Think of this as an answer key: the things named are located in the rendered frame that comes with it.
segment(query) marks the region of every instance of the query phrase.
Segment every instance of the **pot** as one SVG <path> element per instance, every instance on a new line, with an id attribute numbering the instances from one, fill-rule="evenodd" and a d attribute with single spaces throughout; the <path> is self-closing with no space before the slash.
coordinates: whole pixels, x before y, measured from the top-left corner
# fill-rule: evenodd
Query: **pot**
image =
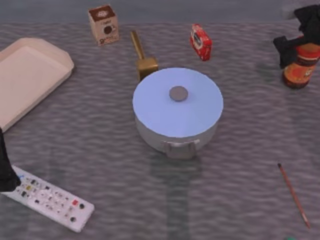
<path id="1" fill-rule="evenodd" d="M 148 145 L 169 158 L 191 159 L 212 139 L 224 101 L 209 77 L 173 67 L 144 78 L 132 104 L 137 130 Z"/>

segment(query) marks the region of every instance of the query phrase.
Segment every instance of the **small brown box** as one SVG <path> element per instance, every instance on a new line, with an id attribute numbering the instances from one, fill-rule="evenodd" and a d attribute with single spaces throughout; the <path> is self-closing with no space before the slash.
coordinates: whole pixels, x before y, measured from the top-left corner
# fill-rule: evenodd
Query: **small brown box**
<path id="1" fill-rule="evenodd" d="M 99 46 L 119 40 L 118 18 L 110 5 L 89 9 L 89 21 Z"/>

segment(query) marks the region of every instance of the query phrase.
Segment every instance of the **orange jar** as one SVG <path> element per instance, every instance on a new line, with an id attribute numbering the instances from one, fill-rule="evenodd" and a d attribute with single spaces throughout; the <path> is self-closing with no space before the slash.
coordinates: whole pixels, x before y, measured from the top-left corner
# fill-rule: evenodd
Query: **orange jar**
<path id="1" fill-rule="evenodd" d="M 294 63 L 285 67 L 282 79 L 284 83 L 293 89 L 304 88 L 320 58 L 320 45 L 307 43 L 296 47 L 297 59 Z"/>

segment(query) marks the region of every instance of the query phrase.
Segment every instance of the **jar lid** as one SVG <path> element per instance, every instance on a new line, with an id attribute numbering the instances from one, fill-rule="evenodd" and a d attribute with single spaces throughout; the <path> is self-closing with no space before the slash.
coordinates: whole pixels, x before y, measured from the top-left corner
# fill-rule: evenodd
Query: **jar lid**
<path id="1" fill-rule="evenodd" d="M 145 77 L 134 91 L 132 104 L 140 122 L 170 138 L 207 131 L 219 120 L 224 105 L 214 81 L 180 67 L 165 68 Z"/>

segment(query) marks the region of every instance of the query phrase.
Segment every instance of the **lid knob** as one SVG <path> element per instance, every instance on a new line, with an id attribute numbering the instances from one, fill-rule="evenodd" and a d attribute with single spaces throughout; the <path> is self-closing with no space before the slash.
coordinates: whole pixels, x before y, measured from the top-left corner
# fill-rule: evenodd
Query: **lid knob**
<path id="1" fill-rule="evenodd" d="M 183 86 L 174 86 L 170 89 L 170 98 L 176 102 L 182 102 L 188 97 L 188 90 Z"/>

